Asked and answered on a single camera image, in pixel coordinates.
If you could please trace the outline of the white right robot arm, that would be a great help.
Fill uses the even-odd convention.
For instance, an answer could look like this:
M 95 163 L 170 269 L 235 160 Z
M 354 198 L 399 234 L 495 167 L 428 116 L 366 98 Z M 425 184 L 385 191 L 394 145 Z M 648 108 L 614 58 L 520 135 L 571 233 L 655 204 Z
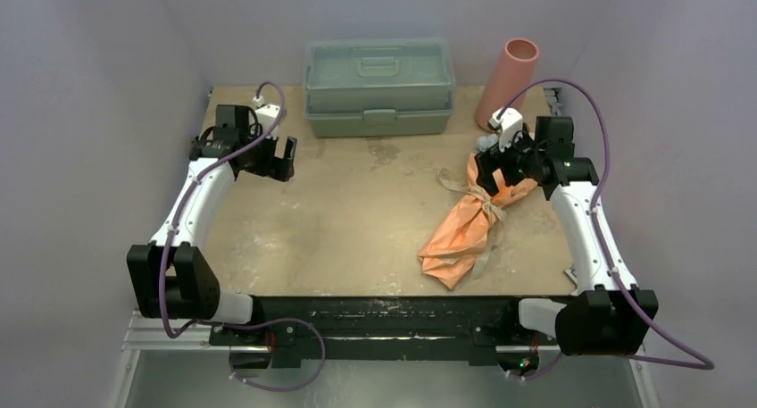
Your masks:
M 568 301 L 527 297 L 501 319 L 503 335 L 521 343 L 535 331 L 553 337 L 566 355 L 632 355 L 649 329 L 640 317 L 654 317 L 659 305 L 652 290 L 638 287 L 626 268 L 596 198 L 599 178 L 592 161 L 575 155 L 569 117 L 542 116 L 528 133 L 522 115 L 507 109 L 493 114 L 489 128 L 497 141 L 475 156 L 477 184 L 494 196 L 521 181 L 535 181 L 558 216 L 576 272 L 577 293 Z

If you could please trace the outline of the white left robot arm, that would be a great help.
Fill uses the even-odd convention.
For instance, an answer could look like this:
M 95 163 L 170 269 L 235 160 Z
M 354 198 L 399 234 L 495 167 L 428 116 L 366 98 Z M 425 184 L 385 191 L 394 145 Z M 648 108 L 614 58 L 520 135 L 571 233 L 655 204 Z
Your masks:
M 202 248 L 240 173 L 281 182 L 294 176 L 295 138 L 288 137 L 283 156 L 276 155 L 278 125 L 286 114 L 262 102 L 217 106 L 214 125 L 192 144 L 184 185 L 162 226 L 127 253 L 145 317 L 228 323 L 243 344 L 263 339 L 266 320 L 254 312 L 253 297 L 222 289 Z

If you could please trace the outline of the artificial flower bouquet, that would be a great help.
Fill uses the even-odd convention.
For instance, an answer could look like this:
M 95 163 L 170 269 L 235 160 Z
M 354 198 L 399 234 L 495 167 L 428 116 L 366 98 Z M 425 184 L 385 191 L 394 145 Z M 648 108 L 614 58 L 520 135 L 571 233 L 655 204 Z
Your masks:
M 476 148 L 480 152 L 484 152 L 487 149 L 495 146 L 499 143 L 499 137 L 496 134 L 490 134 L 488 136 L 481 136 L 477 139 Z

